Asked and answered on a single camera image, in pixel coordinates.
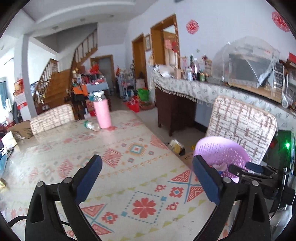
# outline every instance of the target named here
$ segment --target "curtain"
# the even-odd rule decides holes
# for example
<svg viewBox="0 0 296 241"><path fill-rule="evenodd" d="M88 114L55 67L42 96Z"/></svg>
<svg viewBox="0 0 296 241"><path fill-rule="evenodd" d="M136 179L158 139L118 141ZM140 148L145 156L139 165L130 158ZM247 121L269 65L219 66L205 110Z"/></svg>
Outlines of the curtain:
<svg viewBox="0 0 296 241"><path fill-rule="evenodd" d="M1 97L2 106L6 107L5 100L8 98L7 97L7 89L6 89L6 81L0 82L0 97Z"/></svg>

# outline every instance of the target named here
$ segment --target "pink water bottle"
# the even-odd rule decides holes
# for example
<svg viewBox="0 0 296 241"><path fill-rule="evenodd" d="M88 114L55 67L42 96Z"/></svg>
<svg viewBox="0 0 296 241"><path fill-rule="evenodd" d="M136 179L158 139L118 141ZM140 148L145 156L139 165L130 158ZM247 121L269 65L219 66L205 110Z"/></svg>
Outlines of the pink water bottle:
<svg viewBox="0 0 296 241"><path fill-rule="evenodd" d="M104 94L104 91L94 92L94 110L96 112L96 118L100 125L100 128L107 129L111 124L108 100Z"/></svg>

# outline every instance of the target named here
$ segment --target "wooden stair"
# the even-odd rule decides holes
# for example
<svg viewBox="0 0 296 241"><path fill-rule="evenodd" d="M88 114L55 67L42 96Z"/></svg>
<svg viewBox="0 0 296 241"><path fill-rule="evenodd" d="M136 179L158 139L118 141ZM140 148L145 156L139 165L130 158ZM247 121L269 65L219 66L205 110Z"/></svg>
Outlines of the wooden stair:
<svg viewBox="0 0 296 241"><path fill-rule="evenodd" d="M49 61L45 67L44 73L40 77L33 96L37 114L41 114L46 110L65 103L71 104L68 98L68 92L72 89L72 71L76 68L79 69L79 67L97 51L96 36L97 30L93 31L75 49L70 69L58 72L57 61L54 60L54 71L48 71L48 69L52 69L52 60Z"/></svg>

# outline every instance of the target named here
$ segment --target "doorway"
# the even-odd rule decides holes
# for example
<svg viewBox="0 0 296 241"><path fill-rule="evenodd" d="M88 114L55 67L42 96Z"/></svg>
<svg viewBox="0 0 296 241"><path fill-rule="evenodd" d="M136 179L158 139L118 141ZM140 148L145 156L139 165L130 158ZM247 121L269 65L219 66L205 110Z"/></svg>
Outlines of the doorway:
<svg viewBox="0 0 296 241"><path fill-rule="evenodd" d="M174 25L162 30L164 39L165 64L178 67L178 55L173 50L173 44L177 42Z"/></svg>
<svg viewBox="0 0 296 241"><path fill-rule="evenodd" d="M109 88L113 89L115 85L113 55L103 55L91 58L91 66L95 63L98 64L100 72L106 78Z"/></svg>
<svg viewBox="0 0 296 241"><path fill-rule="evenodd" d="M174 65L174 67L180 68L180 46L176 15L173 14L158 22L151 27L150 31L154 64ZM171 48L166 48L165 40L170 40Z"/></svg>
<svg viewBox="0 0 296 241"><path fill-rule="evenodd" d="M145 87L147 84L147 69L146 69L146 58L145 58L145 38L142 33L132 41L133 45L133 59L135 61L135 78L139 77L140 72L144 74Z"/></svg>

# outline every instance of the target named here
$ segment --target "blue gripper pad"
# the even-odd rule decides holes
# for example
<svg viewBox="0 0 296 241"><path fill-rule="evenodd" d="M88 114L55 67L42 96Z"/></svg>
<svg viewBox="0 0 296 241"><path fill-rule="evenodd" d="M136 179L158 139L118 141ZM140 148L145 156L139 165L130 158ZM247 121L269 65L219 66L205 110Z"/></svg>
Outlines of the blue gripper pad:
<svg viewBox="0 0 296 241"><path fill-rule="evenodd" d="M84 168L79 169L79 171L76 173L78 176L81 175L81 179L78 177L79 181L76 189L77 194L75 202L77 204L86 200L101 170L102 159L100 156L94 155L87 165Z"/></svg>
<svg viewBox="0 0 296 241"><path fill-rule="evenodd" d="M208 199L216 205L220 203L223 189L222 178L215 168L209 167L201 155L196 155L192 161L193 171L202 185Z"/></svg>
<svg viewBox="0 0 296 241"><path fill-rule="evenodd" d="M250 170L256 172L256 173L263 173L263 171L264 171L262 166L259 166L259 165L257 165L257 164L254 164L254 163L252 163L252 162L247 162L247 163L245 164L245 167L246 167L247 169L250 169Z"/></svg>

